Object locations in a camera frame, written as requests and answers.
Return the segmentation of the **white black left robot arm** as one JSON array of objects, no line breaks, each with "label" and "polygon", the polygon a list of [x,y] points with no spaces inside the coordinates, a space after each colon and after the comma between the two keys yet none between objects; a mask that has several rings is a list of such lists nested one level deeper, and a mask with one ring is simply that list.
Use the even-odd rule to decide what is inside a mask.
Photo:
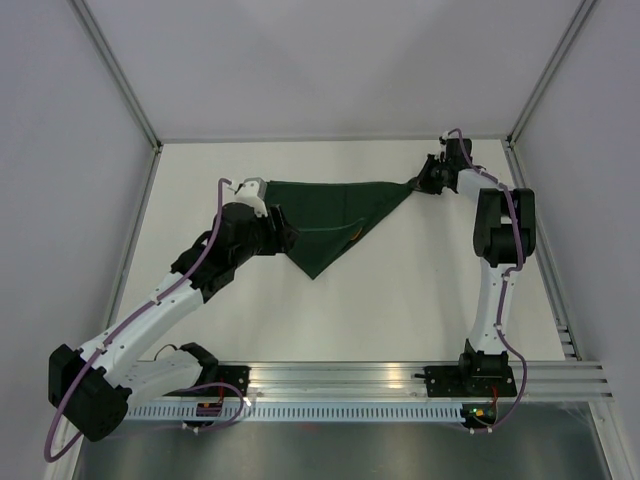
[{"label": "white black left robot arm", "polygon": [[259,215],[247,204],[222,206],[211,229],[171,264],[169,273],[125,319],[78,348],[56,348],[48,363],[54,419],[92,442],[109,436],[134,407],[168,393],[206,396],[218,384],[217,360],[189,343],[164,360],[141,356],[180,320],[230,284],[254,256],[289,252],[299,236],[280,206]]}]

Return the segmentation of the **dark green cloth napkin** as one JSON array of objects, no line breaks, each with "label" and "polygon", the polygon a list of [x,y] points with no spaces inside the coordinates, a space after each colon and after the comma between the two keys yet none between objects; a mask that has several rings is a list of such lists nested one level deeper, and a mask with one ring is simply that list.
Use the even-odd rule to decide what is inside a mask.
[{"label": "dark green cloth napkin", "polygon": [[[362,240],[412,193],[407,183],[270,181],[265,203],[280,205],[299,233],[288,258],[310,279]],[[350,237],[359,229],[357,241]]]}]

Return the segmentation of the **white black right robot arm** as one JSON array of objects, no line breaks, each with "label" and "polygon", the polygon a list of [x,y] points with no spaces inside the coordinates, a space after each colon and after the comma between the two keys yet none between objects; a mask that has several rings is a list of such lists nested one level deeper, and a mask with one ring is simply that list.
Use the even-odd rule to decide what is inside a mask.
[{"label": "white black right robot arm", "polygon": [[449,189],[475,203],[472,243],[480,260],[475,320],[456,365],[425,367],[419,375],[430,398],[515,398],[512,356],[526,364],[506,338],[515,283],[536,248],[535,194],[511,188],[473,163],[472,141],[451,131],[439,138],[440,153],[429,154],[413,181],[431,195]]}]

